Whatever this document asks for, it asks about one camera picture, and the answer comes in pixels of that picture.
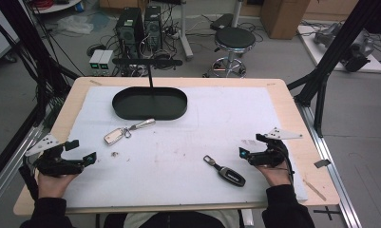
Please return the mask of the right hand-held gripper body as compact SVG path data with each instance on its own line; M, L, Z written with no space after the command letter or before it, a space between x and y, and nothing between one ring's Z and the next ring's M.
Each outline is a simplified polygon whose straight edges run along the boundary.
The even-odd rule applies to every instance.
M286 162L290 166L289 151L283 141L302 139L303 135L277 127L261 135L270 139L268 143L265 143L267 148L262 152L250 152L248 162L253 166L268 165L271 167Z

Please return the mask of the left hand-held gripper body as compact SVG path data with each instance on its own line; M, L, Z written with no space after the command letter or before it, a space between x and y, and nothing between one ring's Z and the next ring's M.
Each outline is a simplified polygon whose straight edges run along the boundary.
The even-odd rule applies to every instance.
M64 143L48 133L31 146L25 155L30 157L40 153L34 162L34 166L46 176L58 177L82 173L85 168L83 160L68 161L61 157L62 153L66 151Z

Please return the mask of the black car key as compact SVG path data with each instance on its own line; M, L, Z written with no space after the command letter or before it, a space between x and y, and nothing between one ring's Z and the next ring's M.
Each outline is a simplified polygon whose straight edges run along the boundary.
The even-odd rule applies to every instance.
M203 160L208 163L210 166L214 167L218 174L227 182L237 186L237 187L243 187L246 183L246 179L241 176L238 172L234 171L233 169L226 167L226 166L220 166L216 164L216 161L212 159L210 156L205 155L203 157Z

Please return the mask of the silver car key with keychain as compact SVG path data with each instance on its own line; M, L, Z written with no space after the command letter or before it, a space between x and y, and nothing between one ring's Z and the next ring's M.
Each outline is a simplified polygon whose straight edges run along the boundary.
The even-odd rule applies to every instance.
M131 132L141 128L146 128L152 126L156 123L155 119L147 119L140 123L133 124L129 127L120 127L112 130L104 136L104 141L107 145L112 145L122 138L129 139L131 137Z

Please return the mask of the black oval tray with stand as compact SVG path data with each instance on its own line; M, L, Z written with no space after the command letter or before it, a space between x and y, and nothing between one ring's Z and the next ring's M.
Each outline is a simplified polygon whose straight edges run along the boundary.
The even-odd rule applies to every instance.
M115 58L116 65L145 65L149 86L131 86L118 92L112 99L116 115L125 120L171 121L180 118L187 110L186 94L174 87L157 87L153 84L151 66L165 65L177 67L181 60L121 59Z

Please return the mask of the person's right hand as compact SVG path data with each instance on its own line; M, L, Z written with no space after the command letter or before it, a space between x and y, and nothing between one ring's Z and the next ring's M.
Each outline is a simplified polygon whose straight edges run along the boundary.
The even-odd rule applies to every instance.
M292 181L285 162L276 167L259 165L257 170L265 177L271 187L280 185L291 185Z

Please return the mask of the person's left hand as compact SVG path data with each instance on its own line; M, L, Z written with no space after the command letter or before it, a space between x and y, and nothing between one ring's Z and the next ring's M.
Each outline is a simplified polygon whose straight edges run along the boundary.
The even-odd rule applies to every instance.
M76 175L63 175L60 177L38 175L38 198L61 198Z

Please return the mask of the beige tape strip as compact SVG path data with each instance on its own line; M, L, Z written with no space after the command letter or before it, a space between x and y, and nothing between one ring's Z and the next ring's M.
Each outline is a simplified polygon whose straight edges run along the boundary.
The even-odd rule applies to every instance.
M327 198L322 194L320 193L310 182L308 182L307 180L304 180L304 183L313 191L315 192L323 201L327 201Z

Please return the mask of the white foam mat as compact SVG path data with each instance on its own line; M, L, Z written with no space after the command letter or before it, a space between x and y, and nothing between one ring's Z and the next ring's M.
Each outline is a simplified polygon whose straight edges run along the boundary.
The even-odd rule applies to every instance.
M265 150L256 134L279 125L266 88L187 87L187 110L180 118L158 121L107 145L107 133L130 124L112 108L118 92L117 86L92 87L70 131L69 137L80 145L63 158L96 152L97 161L69 185L68 208L265 202L266 180L238 149ZM241 174L245 185L225 181L203 160L205 155Z

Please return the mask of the white bench power supply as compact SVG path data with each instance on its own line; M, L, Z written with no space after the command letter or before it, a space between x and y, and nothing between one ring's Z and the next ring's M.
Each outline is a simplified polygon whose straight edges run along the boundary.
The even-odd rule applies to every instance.
M99 63L102 59L103 54L104 52L101 49L96 49L89 60L90 68L94 73L97 73L100 69Z
M112 59L114 52L112 50L104 50L99 61L99 67L103 74L109 74L111 70Z

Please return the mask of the person's torso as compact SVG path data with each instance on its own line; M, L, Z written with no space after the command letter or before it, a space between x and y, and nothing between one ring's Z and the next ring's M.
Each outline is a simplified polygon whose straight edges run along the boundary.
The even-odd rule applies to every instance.
M238 210L110 214L104 228L244 228Z

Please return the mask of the white floor board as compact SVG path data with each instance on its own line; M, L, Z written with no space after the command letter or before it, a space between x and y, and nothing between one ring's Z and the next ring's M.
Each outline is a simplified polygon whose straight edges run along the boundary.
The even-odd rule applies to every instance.
M299 26L297 31L314 64L317 66L327 50L324 45L316 44L314 42L314 34L317 31L317 28L312 28L310 26ZM359 69L359 72L381 73L381 63L371 54L368 56L368 59L370 61L362 66Z

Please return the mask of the black round stool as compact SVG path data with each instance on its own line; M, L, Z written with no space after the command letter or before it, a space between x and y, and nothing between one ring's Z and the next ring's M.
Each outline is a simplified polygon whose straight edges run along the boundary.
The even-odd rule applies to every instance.
M244 78L246 76L246 65L237 58L237 55L242 56L255 46L255 35L243 28L223 28L216 32L215 44L217 46L215 52L225 50L228 55L218 58L203 74L203 77L227 78L234 75L235 77Z

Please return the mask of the clear plastic bag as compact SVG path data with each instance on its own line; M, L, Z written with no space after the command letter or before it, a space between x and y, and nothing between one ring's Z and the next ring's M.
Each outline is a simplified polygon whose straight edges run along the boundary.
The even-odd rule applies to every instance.
M70 15L57 21L58 29L78 34L89 34L94 26L88 22L88 18L79 15Z

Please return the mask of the black flat footrest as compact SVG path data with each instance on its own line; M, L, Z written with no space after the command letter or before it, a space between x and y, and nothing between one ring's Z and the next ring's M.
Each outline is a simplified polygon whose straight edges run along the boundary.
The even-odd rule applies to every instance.
M232 13L225 13L220 18L218 18L210 24L210 29L220 30L229 28L232 26L233 18L234 16Z

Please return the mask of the brown cardboard box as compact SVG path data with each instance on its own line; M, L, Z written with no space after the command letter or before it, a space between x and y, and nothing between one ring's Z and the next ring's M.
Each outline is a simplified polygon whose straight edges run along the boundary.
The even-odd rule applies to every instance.
M311 0L264 0L260 20L271 39L290 40Z

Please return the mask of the large black computer tower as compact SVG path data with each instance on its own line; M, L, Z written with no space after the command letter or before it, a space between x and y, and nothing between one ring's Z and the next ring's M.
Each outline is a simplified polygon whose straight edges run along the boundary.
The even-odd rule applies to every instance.
M124 8L116 24L118 38L124 43L132 58L141 57L140 43L144 39L142 11Z

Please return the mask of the grey robot device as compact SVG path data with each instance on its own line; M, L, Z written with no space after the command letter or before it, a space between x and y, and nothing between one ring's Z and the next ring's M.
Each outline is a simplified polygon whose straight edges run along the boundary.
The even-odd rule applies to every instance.
M325 48L328 48L342 26L342 23L333 23L328 28L317 30L314 35L314 43L317 45L322 44ZM364 31L360 31L346 53L341 57L340 63L349 72L358 71L371 61L368 56L374 51L373 45L373 39L366 37Z

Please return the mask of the white desk leg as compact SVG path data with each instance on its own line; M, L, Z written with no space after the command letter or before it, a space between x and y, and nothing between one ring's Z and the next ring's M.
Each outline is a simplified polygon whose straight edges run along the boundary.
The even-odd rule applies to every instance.
M194 54L186 36L186 0L180 0L180 1L181 1L180 39L181 39L181 44L184 51L185 60L191 61L194 57Z

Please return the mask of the white round table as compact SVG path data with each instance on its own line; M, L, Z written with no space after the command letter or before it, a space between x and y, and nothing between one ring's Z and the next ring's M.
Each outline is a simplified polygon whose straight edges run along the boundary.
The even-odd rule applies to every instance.
M42 14L74 8L81 3L82 0L67 0L66 3L61 4L58 4L57 0L29 0L29 6L32 10Z

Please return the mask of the small black computer tower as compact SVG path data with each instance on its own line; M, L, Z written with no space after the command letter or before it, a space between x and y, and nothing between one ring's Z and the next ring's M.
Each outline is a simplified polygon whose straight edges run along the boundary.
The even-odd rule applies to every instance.
M146 42L150 50L162 48L162 17L160 6L147 6L144 12Z

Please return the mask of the aluminium rail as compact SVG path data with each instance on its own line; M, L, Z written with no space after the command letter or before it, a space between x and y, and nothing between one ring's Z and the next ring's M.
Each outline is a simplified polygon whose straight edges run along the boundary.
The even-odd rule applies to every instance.
M12 155L0 172L0 199L18 173L18 169L22 164L23 157L28 151L28 148L38 141L42 135L42 131L42 127L32 127L27 134L22 136L21 140L17 141L16 147L11 149Z
M322 160L328 160L330 163L326 165L330 177L333 181L333 185L336 192L340 198L338 207L342 218L348 228L363 228L359 220L358 215L352 205L352 201L348 195L348 192L342 182L342 179L338 173L335 163L333 162L333 157L328 145L323 137L320 137L317 131L314 129L314 113L309 107L304 107L301 104L296 105L308 131L313 139L314 145L318 150L320 158Z

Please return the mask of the black metal frame post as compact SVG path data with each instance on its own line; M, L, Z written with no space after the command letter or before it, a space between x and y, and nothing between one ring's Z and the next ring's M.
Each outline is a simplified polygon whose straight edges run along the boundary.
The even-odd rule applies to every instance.
M71 90L67 79L79 75L62 66L52 57L36 27L18 0L0 0L0 11L20 40L17 44L0 25L0 32L23 61L29 76L36 83L37 113L35 125L44 122L52 128Z
M313 126L320 138L323 137L322 119L328 79L359 32L370 22L380 7L381 0L359 0L317 66L306 76L287 84L289 90L303 86L294 97L297 104L310 106L311 100L316 97Z

